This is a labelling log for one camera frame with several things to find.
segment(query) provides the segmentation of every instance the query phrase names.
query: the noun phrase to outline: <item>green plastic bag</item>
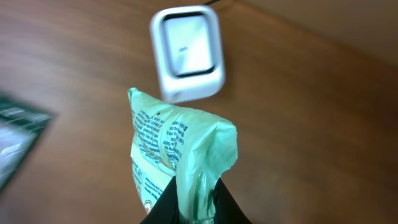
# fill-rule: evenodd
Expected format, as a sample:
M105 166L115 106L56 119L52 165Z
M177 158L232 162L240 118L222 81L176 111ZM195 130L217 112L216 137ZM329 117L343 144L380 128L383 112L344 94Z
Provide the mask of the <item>green plastic bag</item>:
M213 223L212 191L238 158L236 128L204 111L169 105L131 88L132 169L147 212L171 177L177 182L180 219Z

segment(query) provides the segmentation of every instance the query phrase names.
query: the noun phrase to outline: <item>plastic packaging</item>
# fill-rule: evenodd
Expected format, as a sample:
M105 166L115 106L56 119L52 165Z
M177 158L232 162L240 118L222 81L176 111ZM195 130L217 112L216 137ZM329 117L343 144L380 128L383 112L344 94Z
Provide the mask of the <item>plastic packaging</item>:
M236 128L204 111L169 105L131 88L133 177L150 212L175 176L180 220L212 223L213 190L238 158Z

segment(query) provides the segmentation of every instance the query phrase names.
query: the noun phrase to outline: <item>black object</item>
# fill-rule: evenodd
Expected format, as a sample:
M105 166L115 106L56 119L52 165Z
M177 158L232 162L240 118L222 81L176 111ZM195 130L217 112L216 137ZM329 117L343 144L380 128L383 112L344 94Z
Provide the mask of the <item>black object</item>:
M220 1L220 0L211 0L211 1L208 1L208 2L204 3L204 5L205 6L209 6L209 5L214 4L214 3L218 2L218 1Z
M213 198L216 207L215 224L251 224L221 179L217 181ZM177 184L175 183L175 177L173 177L141 224L179 223Z

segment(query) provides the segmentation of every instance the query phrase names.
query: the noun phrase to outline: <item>white device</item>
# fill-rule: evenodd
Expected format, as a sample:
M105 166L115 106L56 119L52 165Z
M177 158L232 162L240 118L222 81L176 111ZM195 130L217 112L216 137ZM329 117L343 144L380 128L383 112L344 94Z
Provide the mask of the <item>white device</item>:
M218 18L212 8L164 9L153 16L150 34L164 101L196 100L221 89L224 61Z

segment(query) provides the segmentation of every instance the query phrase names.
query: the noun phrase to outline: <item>wooden table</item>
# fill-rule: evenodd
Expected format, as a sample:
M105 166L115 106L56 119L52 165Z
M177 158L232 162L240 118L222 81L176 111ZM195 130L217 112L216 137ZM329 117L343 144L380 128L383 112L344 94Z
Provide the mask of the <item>wooden table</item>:
M164 0L2 0L0 89L58 114L0 196L0 223L139 223L127 89L159 97ZM253 223L398 222L398 69L240 2L218 11L226 84L184 103L230 119L223 180Z

